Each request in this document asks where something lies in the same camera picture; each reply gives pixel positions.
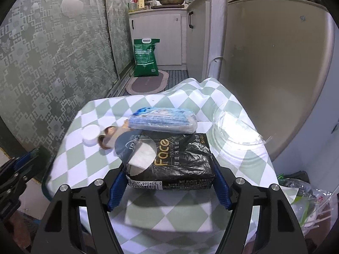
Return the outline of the brown bread piece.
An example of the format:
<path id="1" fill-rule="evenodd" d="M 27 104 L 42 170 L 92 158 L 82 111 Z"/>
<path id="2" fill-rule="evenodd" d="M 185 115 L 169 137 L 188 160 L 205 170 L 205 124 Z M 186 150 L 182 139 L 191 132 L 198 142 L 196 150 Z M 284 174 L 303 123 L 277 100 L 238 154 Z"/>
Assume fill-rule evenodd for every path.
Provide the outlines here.
<path id="1" fill-rule="evenodd" d="M 98 143 L 104 150 L 114 149 L 115 142 L 120 135 L 130 131 L 129 121 L 125 120 L 122 126 L 106 127 L 101 135 L 98 137 Z"/>

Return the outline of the small white bottle cap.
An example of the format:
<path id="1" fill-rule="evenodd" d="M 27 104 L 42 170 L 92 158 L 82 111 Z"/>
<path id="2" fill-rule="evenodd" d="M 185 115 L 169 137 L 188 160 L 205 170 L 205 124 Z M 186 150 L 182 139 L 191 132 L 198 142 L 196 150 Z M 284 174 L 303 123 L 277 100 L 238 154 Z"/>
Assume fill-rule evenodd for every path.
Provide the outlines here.
<path id="1" fill-rule="evenodd" d="M 98 125 L 87 125 L 81 131 L 82 141 L 87 146 L 96 145 L 100 134 L 101 128 Z"/>

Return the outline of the blue tissue packet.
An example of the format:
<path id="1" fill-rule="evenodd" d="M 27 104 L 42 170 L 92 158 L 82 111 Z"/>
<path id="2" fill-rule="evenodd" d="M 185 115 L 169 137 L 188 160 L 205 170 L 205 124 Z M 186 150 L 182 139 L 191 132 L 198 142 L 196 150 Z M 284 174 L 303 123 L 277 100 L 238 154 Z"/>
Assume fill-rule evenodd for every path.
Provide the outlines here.
<path id="1" fill-rule="evenodd" d="M 195 113 L 189 109 L 144 107 L 129 117 L 128 126 L 164 133 L 193 134 L 198 121 Z"/>

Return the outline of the white kitchen cabinet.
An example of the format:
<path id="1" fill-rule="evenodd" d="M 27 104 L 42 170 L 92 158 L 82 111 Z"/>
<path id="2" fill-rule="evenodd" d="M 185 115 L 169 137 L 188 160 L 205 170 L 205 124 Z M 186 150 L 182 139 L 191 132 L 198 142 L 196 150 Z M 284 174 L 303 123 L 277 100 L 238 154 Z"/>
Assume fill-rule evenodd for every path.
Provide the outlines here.
<path id="1" fill-rule="evenodd" d="M 183 8 L 129 14 L 131 38 L 159 39 L 160 70 L 187 70 L 198 81 L 220 76 L 224 60 L 228 0 L 193 0 Z"/>

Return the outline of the green checkered tablecloth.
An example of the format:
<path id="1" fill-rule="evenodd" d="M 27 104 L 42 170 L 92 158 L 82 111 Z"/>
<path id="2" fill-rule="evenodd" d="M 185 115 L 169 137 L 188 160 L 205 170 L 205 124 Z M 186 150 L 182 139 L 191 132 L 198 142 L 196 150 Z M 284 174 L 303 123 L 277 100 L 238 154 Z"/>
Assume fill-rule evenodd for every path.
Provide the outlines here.
<path id="1" fill-rule="evenodd" d="M 88 102 L 44 182 L 82 188 L 117 169 L 109 220 L 124 253 L 215 253 L 230 220 L 214 163 L 247 185 L 278 179 L 260 135 L 216 79 L 186 79 L 154 95 Z"/>

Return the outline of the clear plastic bag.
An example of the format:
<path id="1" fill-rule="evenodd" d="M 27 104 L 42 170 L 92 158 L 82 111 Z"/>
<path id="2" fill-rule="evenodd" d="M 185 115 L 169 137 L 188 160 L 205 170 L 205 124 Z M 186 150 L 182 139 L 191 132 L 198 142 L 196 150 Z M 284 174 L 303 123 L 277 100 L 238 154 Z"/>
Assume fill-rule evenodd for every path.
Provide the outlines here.
<path id="1" fill-rule="evenodd" d="M 304 235 L 317 229 L 323 222 L 333 226 L 338 217 L 338 188 L 332 192 L 310 184 L 304 171 L 277 176 L 280 187 L 296 215 Z"/>

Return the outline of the oval grey floor mat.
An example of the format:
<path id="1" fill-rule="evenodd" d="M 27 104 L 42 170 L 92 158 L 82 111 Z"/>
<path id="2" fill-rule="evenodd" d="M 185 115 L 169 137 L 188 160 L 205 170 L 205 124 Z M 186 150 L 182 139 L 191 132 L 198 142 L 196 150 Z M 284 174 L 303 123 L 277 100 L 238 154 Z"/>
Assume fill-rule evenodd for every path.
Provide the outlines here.
<path id="1" fill-rule="evenodd" d="M 126 91 L 130 95 L 147 95 L 162 92 L 169 80 L 169 74 L 163 70 L 158 71 L 158 76 L 141 76 L 131 78 Z"/>

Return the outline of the frosted patterned sliding door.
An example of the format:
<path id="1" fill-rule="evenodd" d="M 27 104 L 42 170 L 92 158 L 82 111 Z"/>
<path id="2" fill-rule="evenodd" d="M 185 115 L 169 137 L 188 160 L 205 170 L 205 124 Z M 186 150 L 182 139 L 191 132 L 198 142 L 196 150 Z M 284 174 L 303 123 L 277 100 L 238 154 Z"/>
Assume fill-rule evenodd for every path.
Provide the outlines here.
<path id="1" fill-rule="evenodd" d="M 55 153 L 132 61 L 128 0 L 17 0 L 1 24 L 1 118 L 24 149 Z"/>

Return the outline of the green rice bag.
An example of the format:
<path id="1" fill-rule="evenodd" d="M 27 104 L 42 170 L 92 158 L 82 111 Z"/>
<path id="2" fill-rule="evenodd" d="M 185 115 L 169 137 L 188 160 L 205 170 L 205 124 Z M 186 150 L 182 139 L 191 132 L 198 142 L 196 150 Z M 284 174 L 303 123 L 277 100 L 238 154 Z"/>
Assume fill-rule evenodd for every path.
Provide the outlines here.
<path id="1" fill-rule="evenodd" d="M 134 39 L 135 77 L 158 76 L 158 67 L 155 57 L 156 44 L 160 39 Z"/>

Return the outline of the beige refrigerator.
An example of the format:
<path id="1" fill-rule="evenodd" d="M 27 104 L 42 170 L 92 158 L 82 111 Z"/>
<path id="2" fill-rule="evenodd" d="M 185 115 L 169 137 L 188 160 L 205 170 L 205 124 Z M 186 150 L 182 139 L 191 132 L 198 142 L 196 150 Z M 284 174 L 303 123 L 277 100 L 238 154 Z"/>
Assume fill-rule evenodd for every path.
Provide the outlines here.
<path id="1" fill-rule="evenodd" d="M 272 159 L 310 115 L 334 39 L 321 0 L 228 0 L 219 80 L 245 108 Z"/>

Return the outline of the bottles on counter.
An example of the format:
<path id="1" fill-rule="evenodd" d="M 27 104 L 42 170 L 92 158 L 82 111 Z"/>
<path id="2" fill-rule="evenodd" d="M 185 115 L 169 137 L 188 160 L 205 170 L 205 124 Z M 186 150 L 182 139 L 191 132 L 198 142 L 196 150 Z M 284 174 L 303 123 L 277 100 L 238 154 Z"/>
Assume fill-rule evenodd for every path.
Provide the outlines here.
<path id="1" fill-rule="evenodd" d="M 145 0 L 130 0 L 128 3 L 129 12 L 145 9 L 146 9 Z"/>

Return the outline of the frying pan on stove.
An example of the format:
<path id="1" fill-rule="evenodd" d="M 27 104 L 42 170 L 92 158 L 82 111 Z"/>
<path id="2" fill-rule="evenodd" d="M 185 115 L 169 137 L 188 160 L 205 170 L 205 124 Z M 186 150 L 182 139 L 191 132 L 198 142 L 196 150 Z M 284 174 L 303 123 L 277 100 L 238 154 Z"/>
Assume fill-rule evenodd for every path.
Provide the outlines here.
<path id="1" fill-rule="evenodd" d="M 185 0 L 153 0 L 153 1 L 160 2 L 161 5 L 183 5 L 185 3 Z"/>

